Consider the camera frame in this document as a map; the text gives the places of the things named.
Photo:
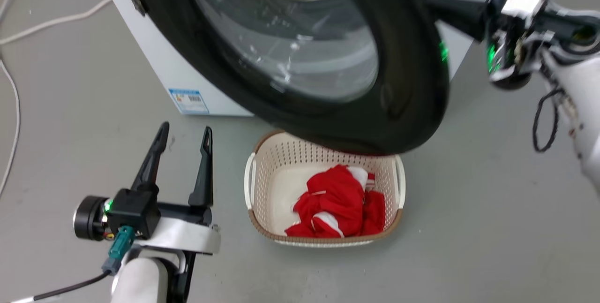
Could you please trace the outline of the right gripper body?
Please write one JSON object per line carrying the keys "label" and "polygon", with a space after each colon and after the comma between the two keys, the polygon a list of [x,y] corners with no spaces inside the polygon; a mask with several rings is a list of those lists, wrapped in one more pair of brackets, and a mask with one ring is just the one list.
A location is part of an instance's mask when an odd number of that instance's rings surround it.
{"label": "right gripper body", "polygon": [[547,0],[487,0],[485,41],[489,80],[501,90],[517,90],[531,79],[533,56],[525,39]]}

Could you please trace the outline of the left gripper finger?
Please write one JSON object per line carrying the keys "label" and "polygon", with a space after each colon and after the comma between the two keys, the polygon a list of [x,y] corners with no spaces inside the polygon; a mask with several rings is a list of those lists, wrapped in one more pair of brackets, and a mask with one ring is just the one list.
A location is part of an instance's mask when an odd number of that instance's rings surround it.
{"label": "left gripper finger", "polygon": [[154,185],[156,183],[159,160],[167,145],[169,129],[169,122],[163,122],[159,126],[156,136],[148,149],[148,153],[141,164],[141,168],[133,181],[132,190],[138,190],[143,185]]}
{"label": "left gripper finger", "polygon": [[212,128],[205,127],[200,149],[201,164],[199,165],[194,189],[188,198],[188,205],[190,206],[212,206],[214,204],[212,148]]}

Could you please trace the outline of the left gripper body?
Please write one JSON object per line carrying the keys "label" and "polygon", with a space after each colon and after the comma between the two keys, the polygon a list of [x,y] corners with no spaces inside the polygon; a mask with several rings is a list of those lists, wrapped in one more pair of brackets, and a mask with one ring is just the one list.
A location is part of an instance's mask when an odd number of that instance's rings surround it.
{"label": "left gripper body", "polygon": [[221,235],[211,219],[208,207],[159,202],[154,192],[122,189],[114,198],[84,198],[74,213],[74,233],[100,241],[130,227],[140,247],[212,255],[219,252]]}

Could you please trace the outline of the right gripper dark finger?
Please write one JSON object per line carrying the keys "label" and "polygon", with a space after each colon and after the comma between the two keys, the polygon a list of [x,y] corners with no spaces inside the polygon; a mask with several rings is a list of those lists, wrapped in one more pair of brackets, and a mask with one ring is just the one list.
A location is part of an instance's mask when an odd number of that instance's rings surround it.
{"label": "right gripper dark finger", "polygon": [[486,38],[485,1],[472,0],[424,0],[429,14],[436,20],[446,23],[469,36],[474,41]]}

